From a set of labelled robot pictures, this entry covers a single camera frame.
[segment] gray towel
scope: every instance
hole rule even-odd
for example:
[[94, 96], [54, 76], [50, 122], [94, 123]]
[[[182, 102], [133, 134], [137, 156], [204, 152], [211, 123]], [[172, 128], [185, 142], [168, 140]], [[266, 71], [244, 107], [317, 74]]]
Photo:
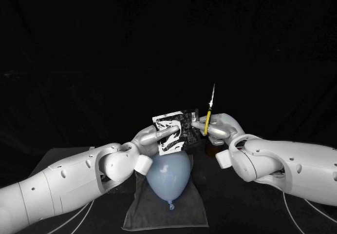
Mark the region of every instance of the gray towel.
[[175, 210], [171, 210], [168, 201], [155, 193], [146, 176], [136, 172], [136, 177], [136, 200], [127, 212], [125, 230], [209, 227], [204, 201], [192, 177], [181, 197], [173, 201]]

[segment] robotic arm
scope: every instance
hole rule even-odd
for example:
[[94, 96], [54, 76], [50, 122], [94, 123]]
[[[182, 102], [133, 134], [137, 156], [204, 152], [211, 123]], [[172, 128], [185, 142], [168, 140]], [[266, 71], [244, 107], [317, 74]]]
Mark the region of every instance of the robotic arm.
[[[143, 129], [132, 142], [112, 143], [77, 154], [31, 178], [0, 189], [0, 233], [15, 234], [40, 220], [65, 214], [120, 185], [135, 170], [148, 174], [158, 141], [179, 130]], [[112, 179], [103, 182], [101, 175]]]
[[[217, 154], [221, 167], [233, 166], [247, 182], [270, 184], [287, 194], [337, 206], [337, 150], [294, 141], [264, 140], [245, 134], [228, 114], [212, 117], [209, 139], [215, 145], [224, 141], [230, 145]], [[201, 122], [192, 123], [202, 133], [205, 120], [202, 117]]]

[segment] yellow screwdriver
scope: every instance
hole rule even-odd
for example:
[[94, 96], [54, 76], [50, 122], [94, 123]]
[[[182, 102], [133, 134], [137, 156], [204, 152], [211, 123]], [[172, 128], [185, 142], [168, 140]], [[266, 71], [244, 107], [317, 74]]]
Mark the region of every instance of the yellow screwdriver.
[[[215, 88], [217, 88], [217, 84], [215, 84], [215, 86], [214, 86], [214, 94], [212, 94], [212, 97], [215, 96]], [[209, 103], [209, 112], [208, 112], [207, 125], [205, 125], [205, 135], [208, 135], [208, 128], [209, 128], [209, 119], [211, 119], [212, 106], [214, 106], [214, 99], [211, 100], [211, 103]]]

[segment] cable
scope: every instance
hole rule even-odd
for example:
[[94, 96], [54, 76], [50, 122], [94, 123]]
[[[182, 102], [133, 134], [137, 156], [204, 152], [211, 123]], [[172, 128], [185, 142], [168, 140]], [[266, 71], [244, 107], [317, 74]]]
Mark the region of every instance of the cable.
[[337, 223], [337, 221], [332, 218], [332, 217], [329, 217], [317, 208], [316, 208], [316, 206], [309, 202], [309, 200], [306, 200], [306, 202], [310, 204], [310, 206], [313, 206], [313, 208], [335, 222], [335, 223]]
[[86, 217], [87, 217], [87, 215], [88, 215], [88, 213], [90, 213], [90, 209], [88, 209], [88, 211], [87, 211], [87, 214], [86, 214], [86, 216], [84, 216], [84, 219], [83, 219], [80, 225], [83, 224], [83, 222], [84, 222], [84, 220], [86, 220]]
[[54, 229], [48, 234], [52, 234], [57, 230], [60, 230], [71, 221], [73, 221], [73, 219], [80, 215], [80, 213], [83, 212], [83, 210], [87, 208], [87, 206], [88, 206], [88, 204], [86, 205], [86, 207], [80, 210], [80, 212], [73, 216], [73, 218], [57, 228], [57, 229]]
[[286, 203], [286, 206], [287, 206], [287, 209], [289, 209], [289, 213], [290, 213], [292, 219], [293, 219], [293, 221], [294, 221], [294, 223], [296, 223], [296, 225], [297, 225], [297, 222], [296, 222], [296, 220], [294, 220], [294, 218], [293, 218], [293, 215], [292, 215], [292, 212], [290, 212], [290, 208], [289, 208], [289, 205], [287, 205], [287, 200], [286, 200], [286, 194], [284, 194], [284, 193], [283, 193], [283, 198], [284, 198], [284, 203]]

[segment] balloon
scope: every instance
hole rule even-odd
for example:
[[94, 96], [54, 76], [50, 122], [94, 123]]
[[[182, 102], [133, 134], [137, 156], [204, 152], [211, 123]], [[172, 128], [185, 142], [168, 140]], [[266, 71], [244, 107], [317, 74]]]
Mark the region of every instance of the balloon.
[[163, 156], [158, 153], [153, 156], [153, 165], [146, 178], [155, 193], [169, 202], [172, 210], [175, 209], [172, 201], [185, 191], [191, 172], [192, 164], [185, 151]]

